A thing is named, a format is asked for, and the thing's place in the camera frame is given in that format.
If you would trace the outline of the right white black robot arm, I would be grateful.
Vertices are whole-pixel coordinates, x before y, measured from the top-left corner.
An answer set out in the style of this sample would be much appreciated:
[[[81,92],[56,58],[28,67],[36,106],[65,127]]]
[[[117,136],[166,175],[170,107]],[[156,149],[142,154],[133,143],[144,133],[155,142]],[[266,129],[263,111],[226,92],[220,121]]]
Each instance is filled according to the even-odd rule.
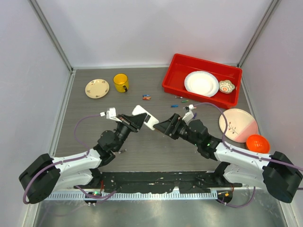
[[[228,183],[255,186],[267,190],[279,201],[291,203],[303,179],[299,168],[284,153],[261,154],[238,148],[210,135],[200,120],[185,123],[175,113],[154,128],[174,140],[186,140],[203,157],[219,161],[214,182],[220,187]]]

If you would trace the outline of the white remote control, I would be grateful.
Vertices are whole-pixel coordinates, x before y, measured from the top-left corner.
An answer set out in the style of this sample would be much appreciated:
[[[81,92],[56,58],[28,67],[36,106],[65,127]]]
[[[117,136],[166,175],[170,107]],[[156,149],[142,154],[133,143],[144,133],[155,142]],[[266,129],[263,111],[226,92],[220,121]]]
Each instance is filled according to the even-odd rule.
[[[141,116],[145,117],[143,123],[145,126],[147,126],[150,130],[154,131],[154,125],[159,123],[159,120],[155,118],[150,112],[148,112],[146,109],[144,109],[142,106],[137,105],[133,111],[132,111],[133,116]]]

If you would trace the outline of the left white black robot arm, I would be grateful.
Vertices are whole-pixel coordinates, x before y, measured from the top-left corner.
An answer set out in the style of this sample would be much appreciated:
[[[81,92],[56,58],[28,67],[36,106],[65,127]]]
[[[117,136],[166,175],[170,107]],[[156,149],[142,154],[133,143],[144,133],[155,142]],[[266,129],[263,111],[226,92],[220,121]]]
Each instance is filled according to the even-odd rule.
[[[67,156],[51,157],[48,153],[40,155],[19,176],[24,189],[23,203],[36,204],[46,199],[53,191],[65,187],[87,185],[95,189],[101,177],[95,172],[99,167],[109,164],[131,132],[138,132],[144,125],[147,113],[128,116],[112,115],[110,111],[101,112],[97,117],[106,117],[117,123],[113,131],[104,131],[98,143],[85,152]]]

